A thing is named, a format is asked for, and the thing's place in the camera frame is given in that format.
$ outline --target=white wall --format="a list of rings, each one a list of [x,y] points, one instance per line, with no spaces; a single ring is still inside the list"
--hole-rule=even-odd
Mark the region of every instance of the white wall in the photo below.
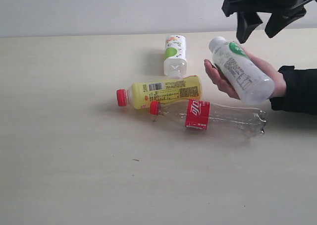
[[[0,0],[0,37],[235,30],[236,17],[224,16],[222,2]],[[317,27],[317,3],[307,10],[291,28]]]

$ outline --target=white bottle cap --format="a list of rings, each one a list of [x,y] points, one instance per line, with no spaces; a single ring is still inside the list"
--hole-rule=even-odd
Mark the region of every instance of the white bottle cap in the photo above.
[[[179,71],[172,71],[167,75],[168,79],[183,79],[183,75]]]
[[[217,45],[221,42],[226,42],[226,39],[223,37],[215,37],[214,39],[212,39],[209,43],[209,49],[210,51],[213,53],[213,51],[215,50],[215,48],[217,47]]]

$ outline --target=plastic bottle cap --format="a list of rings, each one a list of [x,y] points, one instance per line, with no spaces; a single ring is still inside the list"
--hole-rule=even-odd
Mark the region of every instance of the plastic bottle cap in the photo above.
[[[179,71],[172,71],[167,75],[168,79],[183,79],[183,75]]]
[[[159,101],[152,101],[150,104],[150,114],[158,115],[159,113]]]
[[[118,101],[118,106],[120,107],[127,106],[127,103],[125,102],[125,90],[117,90],[117,101]]]
[[[223,37],[215,37],[209,43],[209,49],[213,53],[217,45],[221,42],[226,42],[226,39]]]

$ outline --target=red bottle cap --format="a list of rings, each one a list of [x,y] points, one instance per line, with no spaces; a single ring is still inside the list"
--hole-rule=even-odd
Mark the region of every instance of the red bottle cap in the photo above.
[[[152,101],[150,104],[150,114],[158,115],[159,113],[159,101]]]
[[[127,106],[125,102],[125,90],[117,90],[117,101],[120,107]]]

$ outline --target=coca-cola bottle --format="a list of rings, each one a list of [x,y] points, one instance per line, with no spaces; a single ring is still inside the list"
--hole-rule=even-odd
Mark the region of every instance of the coca-cola bottle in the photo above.
[[[264,134],[265,111],[255,108],[235,108],[205,101],[178,100],[170,104],[151,102],[150,113],[163,115],[187,128],[237,129],[248,137]]]

